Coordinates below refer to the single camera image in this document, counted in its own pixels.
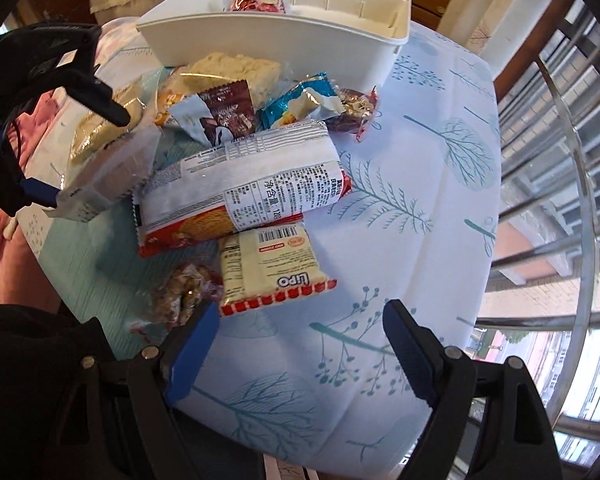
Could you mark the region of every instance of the barcode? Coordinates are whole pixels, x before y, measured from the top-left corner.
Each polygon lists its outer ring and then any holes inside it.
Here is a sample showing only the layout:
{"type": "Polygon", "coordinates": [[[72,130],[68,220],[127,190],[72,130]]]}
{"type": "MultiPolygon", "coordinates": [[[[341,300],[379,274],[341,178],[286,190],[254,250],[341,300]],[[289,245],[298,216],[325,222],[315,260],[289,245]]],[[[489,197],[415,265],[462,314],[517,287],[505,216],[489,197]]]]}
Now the barcode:
{"type": "Polygon", "coordinates": [[[279,229],[269,229],[258,233],[258,241],[260,243],[279,240],[280,238],[289,238],[290,236],[298,236],[298,230],[295,226],[281,227],[279,229]]]}

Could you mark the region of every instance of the chocolate wrapper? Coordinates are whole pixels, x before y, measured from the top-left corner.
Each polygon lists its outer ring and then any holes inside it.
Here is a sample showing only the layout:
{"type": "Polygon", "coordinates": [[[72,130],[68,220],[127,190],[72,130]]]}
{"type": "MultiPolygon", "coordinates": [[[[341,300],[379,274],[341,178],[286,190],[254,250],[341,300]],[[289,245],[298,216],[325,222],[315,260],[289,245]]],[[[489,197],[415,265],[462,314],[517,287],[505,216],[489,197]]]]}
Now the chocolate wrapper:
{"type": "Polygon", "coordinates": [[[299,82],[260,111],[265,130],[304,120],[324,121],[339,116],[344,105],[325,72],[299,82]]]}
{"type": "Polygon", "coordinates": [[[169,112],[193,140],[207,147],[251,135],[256,127],[245,80],[192,95],[173,105],[169,112]]]}
{"type": "Polygon", "coordinates": [[[351,134],[360,142],[370,121],[378,111],[378,92],[374,87],[369,94],[356,90],[341,89],[340,98],[344,113],[324,121],[330,134],[351,134]]]}

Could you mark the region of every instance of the blue snack wrapper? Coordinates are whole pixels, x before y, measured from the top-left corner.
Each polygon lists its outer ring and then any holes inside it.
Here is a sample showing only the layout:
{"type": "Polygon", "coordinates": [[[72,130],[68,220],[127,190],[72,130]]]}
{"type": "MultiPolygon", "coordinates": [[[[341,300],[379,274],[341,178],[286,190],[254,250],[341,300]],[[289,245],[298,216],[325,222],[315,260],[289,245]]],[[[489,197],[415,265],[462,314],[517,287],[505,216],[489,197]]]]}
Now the blue snack wrapper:
{"type": "Polygon", "coordinates": [[[321,72],[265,106],[260,111],[260,121],[269,130],[304,120],[324,121],[342,113],[344,105],[338,93],[326,72],[321,72]]]}

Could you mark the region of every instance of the snack package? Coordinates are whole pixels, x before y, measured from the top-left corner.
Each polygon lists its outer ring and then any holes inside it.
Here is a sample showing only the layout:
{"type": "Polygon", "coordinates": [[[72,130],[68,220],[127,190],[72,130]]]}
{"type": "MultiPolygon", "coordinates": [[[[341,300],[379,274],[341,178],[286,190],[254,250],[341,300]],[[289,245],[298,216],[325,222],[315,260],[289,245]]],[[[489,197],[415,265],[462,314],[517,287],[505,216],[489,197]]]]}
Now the snack package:
{"type": "Polygon", "coordinates": [[[360,142],[369,122],[374,120],[378,110],[378,92],[374,87],[367,95],[350,89],[340,90],[340,99],[344,105],[344,113],[324,121],[329,133],[352,134],[360,142]]]}
{"type": "Polygon", "coordinates": [[[158,171],[134,193],[140,255],[299,219],[350,190],[324,123],[243,137],[158,171]]]}
{"type": "Polygon", "coordinates": [[[220,146],[251,135],[256,127],[247,82],[236,81],[183,99],[169,113],[189,136],[205,146],[220,146]]]}
{"type": "Polygon", "coordinates": [[[69,162],[71,164],[83,163],[105,144],[138,126],[146,107],[142,100],[143,92],[141,79],[138,79],[113,94],[113,100],[123,105],[131,116],[131,121],[127,126],[116,126],[89,111],[75,130],[74,142],[69,152],[69,162]]]}
{"type": "Polygon", "coordinates": [[[249,10],[286,14],[291,9],[288,0],[224,0],[224,10],[249,10]]]}
{"type": "Polygon", "coordinates": [[[180,264],[152,292],[146,311],[125,324],[129,332],[141,335],[147,344],[161,344],[167,332],[186,324],[202,301],[219,304],[222,291],[218,273],[195,262],[180,264]]]}
{"type": "Polygon", "coordinates": [[[323,121],[339,116],[344,105],[325,72],[299,82],[282,97],[274,99],[260,111],[264,129],[307,119],[323,121]]]}
{"type": "Polygon", "coordinates": [[[58,193],[57,207],[46,214],[88,222],[111,208],[151,176],[160,136],[160,128],[150,123],[98,150],[58,193]]]}
{"type": "Polygon", "coordinates": [[[171,273],[152,295],[152,310],[158,323],[168,329],[184,325],[203,300],[218,303],[222,279],[208,267],[188,262],[171,273]]]}
{"type": "Polygon", "coordinates": [[[249,86],[251,103],[257,110],[279,86],[281,75],[282,67],[275,61],[214,52],[195,63],[177,68],[160,85],[155,124],[175,126],[175,120],[169,113],[174,104],[191,95],[243,79],[249,86]]]}
{"type": "Polygon", "coordinates": [[[261,227],[222,238],[221,316],[331,290],[302,222],[261,227]]]}

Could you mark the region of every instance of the biscuit package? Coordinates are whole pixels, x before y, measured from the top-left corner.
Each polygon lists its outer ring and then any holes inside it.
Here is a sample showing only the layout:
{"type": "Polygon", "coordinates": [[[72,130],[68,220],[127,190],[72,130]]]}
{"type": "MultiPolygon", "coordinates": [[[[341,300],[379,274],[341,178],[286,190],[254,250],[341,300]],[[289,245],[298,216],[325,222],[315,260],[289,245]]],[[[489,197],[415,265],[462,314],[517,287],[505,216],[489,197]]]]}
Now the biscuit package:
{"type": "Polygon", "coordinates": [[[229,235],[219,245],[222,316],[306,298],[336,286],[336,280],[320,270],[302,222],[229,235]]]}
{"type": "Polygon", "coordinates": [[[299,82],[260,111],[264,129],[312,119],[323,121],[345,111],[340,96],[325,72],[299,82]]]}
{"type": "Polygon", "coordinates": [[[195,63],[175,69],[160,85],[155,124],[176,126],[169,112],[173,105],[189,96],[241,80],[247,82],[251,103],[257,110],[275,94],[281,76],[282,66],[275,61],[214,52],[195,63]]]}
{"type": "Polygon", "coordinates": [[[134,193],[140,255],[299,219],[350,190],[323,122],[233,140],[158,171],[134,193]]]}

